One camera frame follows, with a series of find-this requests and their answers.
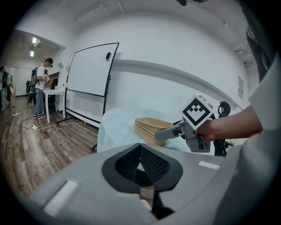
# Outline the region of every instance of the whiteboard stand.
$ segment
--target whiteboard stand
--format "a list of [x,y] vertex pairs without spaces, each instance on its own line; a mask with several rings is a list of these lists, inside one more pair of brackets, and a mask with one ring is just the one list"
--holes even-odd
[[[75,113],[75,114],[77,114],[77,115],[79,115],[80,117],[84,117],[84,118],[86,118],[86,119],[88,119],[88,120],[91,120],[91,121],[94,121],[95,123],[101,123],[100,121],[96,121],[96,120],[94,120],[94,119],[91,119],[91,118],[88,118],[88,117],[85,117],[84,115],[82,115],[82,114],[80,114],[80,113],[77,113],[77,112],[75,112],[75,111],[73,111],[73,110],[71,110],[71,109],[69,109],[69,108],[67,108],[67,106],[66,106],[66,96],[67,96],[67,91],[76,91],[76,92],[81,92],[81,93],[85,93],[85,94],[92,94],[92,95],[96,95],[96,96],[99,96],[99,97],[102,97],[102,98],[104,98],[104,105],[103,105],[103,113],[102,113],[102,115],[104,115],[105,114],[105,108],[106,108],[106,100],[107,100],[107,95],[108,95],[108,87],[109,87],[109,82],[110,82],[110,80],[111,80],[111,76],[110,76],[110,72],[111,72],[111,68],[112,68],[112,64],[113,64],[113,61],[114,61],[114,58],[115,58],[115,55],[116,55],[116,52],[117,52],[117,49],[118,49],[118,46],[119,46],[119,43],[110,43],[110,44],[102,44],[102,45],[98,45],[98,46],[94,46],[94,47],[90,47],[90,48],[95,48],[95,47],[101,47],[101,46],[105,46],[105,45],[116,45],[116,49],[115,49],[115,51],[114,51],[114,54],[113,54],[113,57],[112,57],[112,60],[111,60],[111,64],[110,64],[110,67],[109,67],[109,71],[108,71],[108,76],[107,76],[107,79],[106,79],[106,85],[105,85],[105,90],[104,90],[104,95],[101,95],[100,93],[90,93],[90,92],[82,92],[81,90],[79,90],[79,87],[76,87],[76,88],[66,88],[65,89],[65,111],[67,112],[67,110],[69,111],[69,112],[73,112],[73,113]],[[66,82],[68,82],[69,83],[69,75],[70,75],[70,73],[71,73],[71,66],[72,66],[72,63],[73,63],[73,60],[74,60],[74,57],[75,57],[75,55],[76,55],[76,53],[74,54],[74,56],[73,56],[73,59],[72,59],[72,62],[71,62],[71,65],[70,65],[70,68],[69,68],[69,73],[68,73],[68,77],[67,77],[67,80],[66,80]],[[57,125],[59,125],[59,123],[61,123],[61,122],[64,122],[64,121],[67,121],[67,120],[71,120],[71,119],[77,119],[77,120],[79,120],[79,121],[83,121],[82,119],[80,119],[80,118],[77,118],[76,116],[72,116],[72,117],[69,117],[69,118],[67,118],[67,114],[65,114],[65,119],[64,120],[60,120],[60,121],[58,121],[57,122]],[[90,127],[93,127],[94,129],[96,129],[96,130],[98,130],[99,128],[98,127],[96,127],[96,126],[94,126],[94,125],[92,125],[92,124],[90,124],[90,123],[86,123],[88,126],[90,126]],[[97,144],[95,144],[90,150],[91,150],[91,152],[95,152],[95,148],[97,147]]]

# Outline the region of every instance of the backpack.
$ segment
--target backpack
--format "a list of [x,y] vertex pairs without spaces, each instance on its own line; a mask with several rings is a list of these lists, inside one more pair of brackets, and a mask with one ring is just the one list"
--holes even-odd
[[30,81],[30,86],[34,87],[38,81],[37,81],[37,68],[35,68],[33,71],[32,71],[32,74],[31,74],[31,81]]

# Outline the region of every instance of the white table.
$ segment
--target white table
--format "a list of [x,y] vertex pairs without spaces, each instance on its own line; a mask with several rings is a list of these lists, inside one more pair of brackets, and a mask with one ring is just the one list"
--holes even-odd
[[[43,89],[43,93],[45,94],[45,103],[46,103],[46,116],[47,116],[47,121],[50,123],[50,117],[49,117],[49,108],[48,108],[48,95],[62,95],[62,115],[63,118],[65,118],[65,101],[64,101],[64,96],[65,96],[65,91],[58,91],[54,89]],[[57,100],[55,100],[55,106],[56,106],[56,111],[58,110],[58,105],[57,105]]]

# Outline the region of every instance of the jeans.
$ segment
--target jeans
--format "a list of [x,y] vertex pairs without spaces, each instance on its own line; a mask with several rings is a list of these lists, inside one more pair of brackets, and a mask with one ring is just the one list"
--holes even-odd
[[9,102],[7,100],[7,87],[2,88],[1,101],[2,101],[2,110],[6,109],[9,105]]
[[35,88],[35,95],[36,95],[36,105],[34,107],[34,115],[41,117],[43,116],[44,109],[43,109],[43,90],[39,88]]

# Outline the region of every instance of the light blue sheet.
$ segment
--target light blue sheet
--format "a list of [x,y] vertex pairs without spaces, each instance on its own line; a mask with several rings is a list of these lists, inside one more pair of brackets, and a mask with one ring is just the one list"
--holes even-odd
[[[97,152],[106,151],[128,144],[145,143],[134,133],[135,119],[142,117],[151,117],[171,123],[182,120],[180,114],[169,115],[147,109],[111,109],[102,117],[97,138]],[[168,139],[162,147],[182,152],[187,152],[189,150],[185,140],[181,137]],[[210,155],[214,154],[215,147],[211,144]]]

